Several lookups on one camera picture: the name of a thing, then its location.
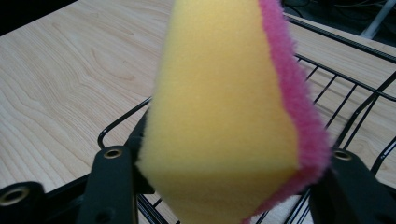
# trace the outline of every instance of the wire rack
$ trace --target wire rack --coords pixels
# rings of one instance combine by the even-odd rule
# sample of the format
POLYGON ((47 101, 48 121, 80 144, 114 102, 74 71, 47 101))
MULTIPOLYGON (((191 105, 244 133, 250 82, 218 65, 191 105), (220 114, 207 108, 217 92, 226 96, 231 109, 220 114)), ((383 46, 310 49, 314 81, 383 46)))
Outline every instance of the wire rack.
MULTIPOLYGON (((293 18, 289 18, 289 20, 312 32, 327 36, 396 65, 396 59, 386 53, 354 43, 293 18)), ((389 74, 388 79, 378 88, 374 88, 324 64, 315 62, 315 60, 298 54, 295 57, 301 67, 307 71, 306 81, 309 82, 313 92, 312 101, 325 120, 325 128, 332 135, 332 148, 355 152, 361 156, 361 159, 375 175, 382 170, 381 164, 389 155, 393 158, 389 159, 388 168, 396 169, 396 164, 392 163, 392 161, 396 161, 396 155, 390 154, 396 147, 396 126, 392 126, 392 122, 396 124, 396 119, 388 114, 389 111, 396 112, 396 98, 386 92, 387 87, 396 79, 396 72, 389 74), (376 125, 378 122, 390 123, 393 129, 384 130, 380 125, 376 125), (379 147, 365 149, 362 146, 364 144, 370 146, 372 141, 378 141, 375 138, 377 135, 381 135, 381 144, 376 144, 379 147), (373 155, 369 159, 365 159, 364 155, 367 153, 373 155)), ((147 105, 149 100, 150 98, 104 129, 98 138, 99 146, 105 147, 103 145, 104 136, 134 112, 147 105)), ((387 176, 387 179, 389 178, 396 179, 395 176, 387 176)), ((302 195, 292 196, 273 210, 254 217, 251 223, 313 223, 309 213, 308 198, 309 191, 303 192, 302 195)), ((138 208, 139 223, 180 223, 158 194, 139 195, 138 208)))

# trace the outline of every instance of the wire grid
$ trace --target wire grid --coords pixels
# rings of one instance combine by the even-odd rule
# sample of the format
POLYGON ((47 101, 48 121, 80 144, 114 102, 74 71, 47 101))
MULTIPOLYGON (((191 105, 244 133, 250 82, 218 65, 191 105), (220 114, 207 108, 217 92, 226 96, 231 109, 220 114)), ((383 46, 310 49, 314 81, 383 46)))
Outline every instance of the wire grid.
MULTIPOLYGON (((369 120, 386 118, 387 115, 378 115, 383 108, 387 111, 389 108, 390 111, 396 111, 396 98, 384 93, 384 90, 395 80, 396 72, 375 89, 304 56, 296 55, 296 60, 307 71, 306 81, 311 86, 311 98, 325 121, 325 128, 332 136, 332 148, 351 150, 358 156, 364 154, 365 152, 362 153, 359 147, 361 139, 366 138, 370 141, 371 135, 378 132, 376 129, 370 129, 373 124, 369 120)), ((385 122, 396 123, 396 120, 385 120, 385 122)), ((381 140, 384 147, 375 148, 378 152, 375 160, 361 158, 375 174, 382 161, 396 146, 396 132, 386 130, 386 133, 383 134, 385 139, 381 140)), ((313 223, 308 198, 309 190, 301 196, 292 196, 271 211, 254 217, 251 223, 313 223)), ((139 195, 138 207, 139 223, 180 223, 158 194, 139 195)))

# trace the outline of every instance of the brass insert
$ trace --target brass insert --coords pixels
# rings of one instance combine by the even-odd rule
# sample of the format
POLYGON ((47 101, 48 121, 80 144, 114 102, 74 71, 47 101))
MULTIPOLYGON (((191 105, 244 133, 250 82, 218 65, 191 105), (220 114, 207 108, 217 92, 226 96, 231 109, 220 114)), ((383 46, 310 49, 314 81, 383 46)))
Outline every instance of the brass insert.
POLYGON ((118 156, 120 156, 121 154, 122 154, 121 149, 110 149, 109 151, 107 151, 105 153, 105 158, 106 159, 114 159, 114 158, 117 158, 118 156))
POLYGON ((9 206, 22 201, 29 195, 29 189, 25 186, 17 187, 0 195, 0 206, 9 206))
POLYGON ((342 161, 352 160, 352 157, 347 152, 341 150, 334 151, 334 157, 342 161))

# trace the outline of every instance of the black wire basket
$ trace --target black wire basket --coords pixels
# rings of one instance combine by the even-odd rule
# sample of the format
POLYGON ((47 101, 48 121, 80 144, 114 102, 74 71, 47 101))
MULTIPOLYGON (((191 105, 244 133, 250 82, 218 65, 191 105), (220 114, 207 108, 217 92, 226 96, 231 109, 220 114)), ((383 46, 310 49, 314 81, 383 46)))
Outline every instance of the black wire basket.
MULTIPOLYGON (((396 70, 396 58, 393 56, 355 43, 339 35, 334 35, 302 21, 293 18, 289 18, 289 21, 311 32, 324 35, 354 49, 359 49, 384 61, 393 63, 396 70)), ((376 119, 376 116, 373 115, 376 115, 378 111, 382 111, 383 107, 386 107, 387 111, 396 112, 396 98, 386 92, 387 87, 391 86, 396 79, 396 72, 389 74, 389 77, 378 88, 374 88, 351 76, 335 71, 324 64, 315 62, 315 59, 309 59, 299 54, 295 55, 295 57, 296 61, 308 71, 306 81, 310 83, 313 89, 313 104, 317 107, 323 120, 325 120, 325 128, 334 136, 332 148, 351 150, 357 153, 358 156, 360 153, 364 153, 359 151, 359 147, 358 149, 356 149, 356 146, 353 147, 354 141, 357 141, 357 145, 359 145, 359 141, 363 137, 370 139, 371 135, 380 134, 376 130, 370 130, 371 123, 368 120, 376 119), (332 103, 336 107, 327 107, 326 104, 329 100, 336 102, 336 104, 332 103)), ((104 129, 98 138, 99 147, 105 148, 103 139, 108 132, 138 110, 145 108, 149 101, 150 98, 104 129)), ((145 119, 146 117, 144 116, 138 122, 134 128, 134 133, 131 135, 138 134, 142 136, 145 119)), ((374 161, 363 160, 375 175, 380 170, 384 159, 396 147, 396 128, 385 130, 384 132, 387 132, 388 138, 386 137, 387 139, 384 140, 386 142, 381 144, 381 146, 384 146, 383 148, 375 148, 374 151, 378 153, 374 155, 374 161)), ((394 190, 394 186, 390 186, 388 189, 394 190)), ((312 223, 312 218, 309 216, 308 198, 309 192, 307 191, 301 195, 292 196, 288 201, 280 205, 283 212, 279 213, 277 211, 279 209, 275 208, 254 217, 251 223, 312 223)), ((137 200, 139 223, 180 223, 158 194, 138 195, 137 200)))

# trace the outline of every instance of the metal wire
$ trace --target metal wire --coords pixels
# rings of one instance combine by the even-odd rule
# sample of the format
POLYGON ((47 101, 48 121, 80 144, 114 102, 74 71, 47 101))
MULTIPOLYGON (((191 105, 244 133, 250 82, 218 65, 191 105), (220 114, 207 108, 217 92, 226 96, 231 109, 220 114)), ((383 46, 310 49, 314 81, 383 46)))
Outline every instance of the metal wire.
MULTIPOLYGON (((316 29, 314 29, 312 27, 311 28, 308 27, 308 29, 310 29, 311 31, 320 33, 320 31, 318 31, 318 30, 316 30, 316 29)), ((334 37, 334 36, 330 36, 330 38, 331 39, 335 39, 335 40, 339 40, 340 42, 345 43, 345 40, 342 39, 342 38, 341 39, 337 39, 338 37, 334 37)), ((388 56, 387 54, 383 54, 381 52, 377 52, 374 49, 367 49, 367 48, 362 47, 360 45, 358 45, 358 49, 361 49, 361 50, 363 50, 365 52, 373 54, 374 56, 383 58, 383 59, 385 59, 388 62, 392 62, 392 63, 396 64, 395 57, 393 57, 393 56, 388 56)), ((390 75, 389 78, 379 88, 376 89, 376 88, 373 88, 373 87, 371 87, 369 85, 366 85, 366 84, 364 84, 362 82, 359 82, 358 80, 356 80, 356 79, 354 79, 352 77, 348 77, 348 76, 346 76, 344 74, 341 74, 341 73, 331 69, 330 67, 327 67, 327 66, 325 66, 323 64, 320 64, 320 63, 317 63, 317 62, 315 62, 315 61, 313 61, 311 59, 308 59, 308 58, 306 58, 306 57, 304 57, 302 55, 296 55, 296 57, 297 57, 297 62, 298 63, 309 64, 309 67, 313 68, 311 73, 306 78, 307 81, 312 80, 312 78, 315 78, 316 76, 320 76, 321 73, 319 71, 325 71, 326 72, 326 76, 330 75, 330 81, 320 91, 319 95, 314 100, 315 103, 319 104, 321 102, 321 98, 323 97, 323 95, 325 95, 326 92, 328 92, 329 90, 332 89, 332 85, 334 83, 337 83, 340 80, 342 80, 343 82, 347 82, 347 83, 351 84, 350 85, 350 90, 344 96, 342 102, 336 108, 336 110, 334 112, 332 112, 331 117, 330 117, 329 121, 326 123, 325 128, 329 128, 330 126, 332 126, 332 124, 335 121, 335 119, 339 116, 340 111, 342 111, 342 109, 345 107, 347 102, 350 101, 351 96, 354 95, 355 91, 358 88, 363 88, 363 89, 367 90, 368 92, 370 92, 370 95, 365 99, 365 101, 362 104, 360 104, 356 108, 356 110, 352 113, 351 117, 347 120, 347 123, 344 126, 344 129, 339 134, 339 137, 336 139, 336 141, 335 141, 335 143, 334 143, 332 148, 339 148, 341 146, 341 144, 346 141, 346 143, 343 146, 343 149, 347 150, 347 148, 349 147, 349 144, 353 141, 354 136, 359 131, 361 125, 363 124, 365 119, 370 115, 370 112, 371 112, 372 108, 375 106, 375 103, 377 102, 378 99, 380 99, 380 98, 381 99, 386 99, 386 100, 388 100, 391 103, 396 102, 396 98, 394 96, 390 96, 390 95, 384 93, 384 90, 390 84, 392 84, 395 81, 396 72, 394 72, 392 75, 390 75), (355 125, 355 122, 358 122, 358 124, 355 127, 355 129, 352 129, 352 126, 355 125)), ((150 101, 150 98, 148 98, 147 100, 145 100, 144 102, 139 104, 137 107, 131 109, 125 115, 123 115, 122 117, 120 117, 119 119, 117 119, 116 121, 111 123, 108 127, 106 127, 101 132, 101 134, 98 137, 98 144, 99 144, 100 148, 104 148, 105 147, 104 144, 103 144, 103 139, 104 139, 104 137, 106 136, 106 134, 108 132, 110 132, 114 127, 116 127, 117 125, 122 123, 124 120, 129 118, 133 113, 135 113, 136 111, 141 109, 143 106, 147 105, 149 103, 149 101, 150 101)), ((378 172, 382 162, 384 161, 384 159, 389 155, 389 153, 394 148, 396 148, 396 137, 394 137, 390 141, 390 143, 382 150, 382 152, 376 158, 375 163, 374 163, 374 165, 372 167, 372 172, 374 174, 376 174, 378 172)), ((299 219, 297 220, 298 223, 302 223, 304 221, 304 218, 309 213, 309 207, 306 207, 303 210, 303 208, 306 205, 307 199, 309 198, 309 192, 310 192, 309 190, 306 191, 300 197, 298 202, 294 205, 291 213, 287 217, 285 223, 292 223, 297 217, 299 217, 299 219)), ((155 203, 150 203, 149 200, 147 200, 143 195, 139 195, 139 197, 138 197, 139 210, 147 218, 148 222, 152 223, 152 224, 167 224, 168 223, 163 218, 162 214, 159 213, 155 209, 161 203, 163 203, 163 201, 161 199, 156 201, 155 203)), ((268 211, 263 213, 256 223, 257 224, 263 223, 265 221, 265 218, 266 218, 267 214, 268 214, 268 211)))
POLYGON ((329 32, 329 31, 325 31, 325 30, 320 29, 320 28, 318 28, 318 27, 316 27, 314 25, 310 25, 310 24, 308 24, 306 22, 296 20, 296 19, 294 19, 292 17, 289 17, 289 16, 285 16, 285 17, 287 18, 287 20, 290 23, 292 23, 294 25, 297 25, 297 26, 300 26, 300 27, 303 27, 306 30, 309 30, 309 31, 312 31, 314 33, 326 36, 326 37, 328 37, 328 38, 330 38, 332 40, 335 40, 337 42, 340 42, 342 44, 350 46, 350 47, 352 47, 354 49, 359 49, 359 50, 361 50, 363 52, 369 53, 369 54, 371 54, 371 55, 373 55, 373 56, 375 56, 377 58, 383 59, 383 60, 385 60, 387 62, 396 63, 396 57, 395 56, 389 55, 389 54, 387 54, 385 52, 382 52, 382 51, 379 51, 377 49, 370 48, 370 47, 365 46, 363 44, 356 43, 356 42, 354 42, 354 41, 352 41, 350 39, 347 39, 347 38, 342 37, 340 35, 336 35, 336 34, 334 34, 332 32, 329 32))
POLYGON ((139 105, 137 105, 136 107, 132 108, 130 111, 126 112, 124 115, 122 115, 119 119, 116 119, 114 122, 112 122, 110 125, 108 125, 107 127, 105 127, 99 134, 98 136, 98 145, 99 148, 104 149, 105 148, 105 144, 103 144, 103 139, 105 138, 105 136, 115 127, 117 127, 117 125, 121 124, 123 121, 125 121, 126 119, 128 119, 129 117, 132 116, 132 114, 134 114, 135 112, 137 112, 138 110, 140 110, 141 108, 143 108, 145 105, 147 105, 151 100, 151 97, 147 98, 145 101, 143 101, 142 103, 140 103, 139 105))

